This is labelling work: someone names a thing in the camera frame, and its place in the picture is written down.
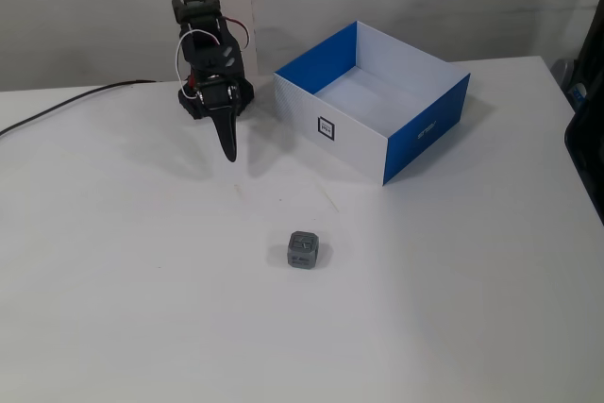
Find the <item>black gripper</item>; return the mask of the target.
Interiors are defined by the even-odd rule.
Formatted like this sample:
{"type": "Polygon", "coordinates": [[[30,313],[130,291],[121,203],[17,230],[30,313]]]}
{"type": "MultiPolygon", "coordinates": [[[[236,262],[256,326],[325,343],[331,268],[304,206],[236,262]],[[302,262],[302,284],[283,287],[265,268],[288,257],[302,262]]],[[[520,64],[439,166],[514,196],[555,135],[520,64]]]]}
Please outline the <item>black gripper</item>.
{"type": "Polygon", "coordinates": [[[232,80],[208,80],[195,87],[195,108],[210,115],[222,149],[230,162],[237,158],[236,119],[240,90],[232,80]]]}

